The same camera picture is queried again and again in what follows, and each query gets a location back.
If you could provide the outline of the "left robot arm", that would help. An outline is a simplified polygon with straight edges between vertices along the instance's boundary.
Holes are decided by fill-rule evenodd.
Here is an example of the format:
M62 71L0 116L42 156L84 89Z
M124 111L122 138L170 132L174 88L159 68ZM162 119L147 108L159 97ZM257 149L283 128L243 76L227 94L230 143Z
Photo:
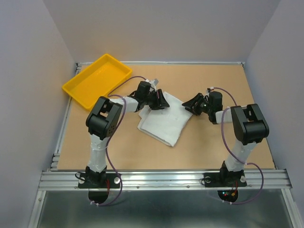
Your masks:
M129 96L117 95L116 99L101 96L98 98L86 119L90 134L90 160L82 181L101 187L106 181L106 151L126 112L138 112L145 106L151 110L169 108L161 89L140 91L137 89Z

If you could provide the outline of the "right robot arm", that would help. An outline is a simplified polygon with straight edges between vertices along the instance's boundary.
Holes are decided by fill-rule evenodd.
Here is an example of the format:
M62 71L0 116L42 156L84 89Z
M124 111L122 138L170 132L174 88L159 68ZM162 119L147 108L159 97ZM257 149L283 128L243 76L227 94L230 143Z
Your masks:
M185 110L194 115L206 113L209 121L221 125L221 135L224 137L224 123L232 123L236 138L233 149L229 149L223 140L229 156L223 161L219 172L204 173L202 179L206 187L233 187L240 184L246 186L244 166L255 146L269 135L269 126L258 106L235 105L223 109L223 95L220 92L209 92L207 95L198 93L194 98L182 104Z

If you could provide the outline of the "white long sleeve shirt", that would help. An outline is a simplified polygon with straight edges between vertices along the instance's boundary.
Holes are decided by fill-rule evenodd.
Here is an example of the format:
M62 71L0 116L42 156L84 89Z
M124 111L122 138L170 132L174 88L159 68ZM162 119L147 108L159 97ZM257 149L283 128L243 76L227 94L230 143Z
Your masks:
M178 98L167 92L163 95L170 107L162 110L144 107L139 113L141 120L137 128L165 145L174 147L192 113L185 110Z

